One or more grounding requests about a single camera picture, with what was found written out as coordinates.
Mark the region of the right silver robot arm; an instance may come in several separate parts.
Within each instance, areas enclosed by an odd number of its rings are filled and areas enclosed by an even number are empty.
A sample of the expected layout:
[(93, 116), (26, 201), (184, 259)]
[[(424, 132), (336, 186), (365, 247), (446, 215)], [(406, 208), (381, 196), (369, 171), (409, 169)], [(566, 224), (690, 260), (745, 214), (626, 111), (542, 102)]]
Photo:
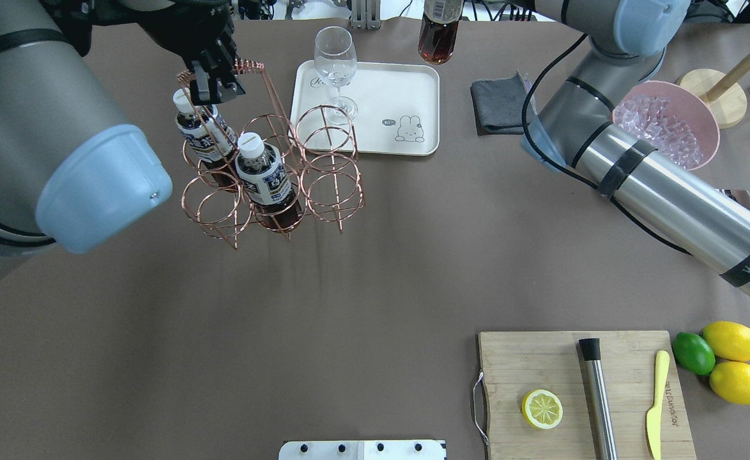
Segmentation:
[(591, 49), (553, 99), (524, 123), (522, 148), (586, 183), (662, 242), (691, 254), (750, 296), (750, 211), (611, 120), (627, 93), (661, 67), (687, 1), (522, 1)]

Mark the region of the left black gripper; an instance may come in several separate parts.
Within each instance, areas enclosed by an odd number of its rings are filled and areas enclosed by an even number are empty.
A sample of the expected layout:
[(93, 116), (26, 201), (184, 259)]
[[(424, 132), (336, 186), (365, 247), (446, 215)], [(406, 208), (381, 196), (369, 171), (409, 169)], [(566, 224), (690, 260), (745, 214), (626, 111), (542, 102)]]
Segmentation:
[(183, 59), (194, 76), (189, 87), (195, 105), (246, 93), (238, 79), (229, 1), (62, 2), (62, 32), (81, 56), (91, 50), (94, 26), (115, 24), (138, 24), (154, 43)]

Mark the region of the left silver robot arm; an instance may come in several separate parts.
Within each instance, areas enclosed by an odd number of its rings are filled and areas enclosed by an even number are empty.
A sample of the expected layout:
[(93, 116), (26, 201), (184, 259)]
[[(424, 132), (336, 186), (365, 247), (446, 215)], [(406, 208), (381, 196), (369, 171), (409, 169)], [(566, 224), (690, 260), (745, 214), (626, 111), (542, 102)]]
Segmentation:
[(0, 280), (56, 245), (87, 252), (172, 195), (84, 61), (92, 28), (110, 24), (138, 24), (179, 55), (194, 104), (244, 92), (229, 1), (0, 1)]

